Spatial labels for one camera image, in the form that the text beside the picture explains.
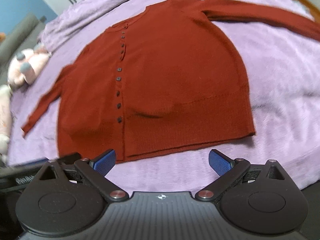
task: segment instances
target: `gray pillow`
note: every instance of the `gray pillow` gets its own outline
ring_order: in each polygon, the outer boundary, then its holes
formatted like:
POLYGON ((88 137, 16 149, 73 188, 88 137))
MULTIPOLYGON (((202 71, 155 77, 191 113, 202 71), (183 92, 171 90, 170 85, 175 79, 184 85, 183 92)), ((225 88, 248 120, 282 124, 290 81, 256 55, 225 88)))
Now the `gray pillow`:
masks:
POLYGON ((0 74, 0 86, 8 83, 8 68, 3 69, 0 74))
POLYGON ((17 50, 15 51, 13 56, 15 56, 15 54, 17 52, 22 51, 24 49, 33 49, 33 47, 37 45, 37 43, 38 43, 37 38, 38 38, 40 32, 43 31, 44 27, 45 27, 45 24, 42 22, 39 22, 38 25, 30 33, 30 35, 17 48, 17 50))
POLYGON ((7 35, 7 38, 0 44, 0 66, 4 65, 22 44, 22 42, 29 36, 32 30, 39 23, 39 20, 32 13, 18 23, 13 31, 7 35))

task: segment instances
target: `button placket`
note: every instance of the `button placket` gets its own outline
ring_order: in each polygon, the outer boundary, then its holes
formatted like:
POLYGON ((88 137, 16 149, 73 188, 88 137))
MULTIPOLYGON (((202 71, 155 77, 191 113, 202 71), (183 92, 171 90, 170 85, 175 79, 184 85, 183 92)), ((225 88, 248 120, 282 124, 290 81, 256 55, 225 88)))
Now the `button placket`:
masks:
MULTIPOLYGON (((126 24, 126 25, 124 26, 124 29, 125 29, 125 30, 126 30, 127 28, 128 28, 128 24, 126 24)), ((124 54, 125 54, 125 48, 126 48, 126 44, 124 43, 125 31, 122 31, 122 32, 121 32, 121 35, 122 35, 122 36, 120 36, 120 39, 121 39, 122 42, 121 42, 121 49, 120 49, 120 61, 123 60, 124 54)), ((121 68, 121 67, 118 67, 116 70, 117 70, 118 72, 121 72, 121 71, 122 71, 122 68, 121 68)), ((116 81, 121 82, 121 77, 117 77, 117 78, 116 78, 116 81)), ((120 91, 119 91, 119 90, 116 92, 116 96, 117 96, 117 97, 120 96, 120 91)), ((122 106, 121 103, 118 103, 118 104, 116 105, 117 109, 120 109, 121 106, 122 106)), ((121 123, 121 122, 122 122, 122 117, 121 117, 121 116, 119 116, 119 117, 117 118, 117 122, 118 122, 118 123, 121 123)))

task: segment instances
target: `stuffed animal paw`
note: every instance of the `stuffed animal paw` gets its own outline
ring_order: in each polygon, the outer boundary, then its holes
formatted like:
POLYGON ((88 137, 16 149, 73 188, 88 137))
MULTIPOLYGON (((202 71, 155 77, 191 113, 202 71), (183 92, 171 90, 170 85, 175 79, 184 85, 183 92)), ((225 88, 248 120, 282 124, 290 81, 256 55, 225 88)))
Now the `stuffed animal paw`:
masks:
POLYGON ((25 49, 12 59, 8 69, 8 84, 13 90, 25 82, 31 85, 43 70, 51 53, 43 44, 37 44, 34 49, 25 49))
POLYGON ((3 163, 7 162, 9 137, 11 132, 12 118, 10 112, 10 98, 12 91, 9 86, 0 87, 0 155, 3 163))

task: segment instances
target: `ribbed hem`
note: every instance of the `ribbed hem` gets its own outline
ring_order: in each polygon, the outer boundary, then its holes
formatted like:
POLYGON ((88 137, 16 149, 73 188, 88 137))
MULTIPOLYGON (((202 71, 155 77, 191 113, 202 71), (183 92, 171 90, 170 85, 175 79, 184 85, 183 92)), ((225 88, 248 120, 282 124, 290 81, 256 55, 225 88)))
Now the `ribbed hem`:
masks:
POLYGON ((124 158, 117 163, 195 150, 252 136, 247 87, 230 95, 177 105, 162 118, 127 117, 124 158))

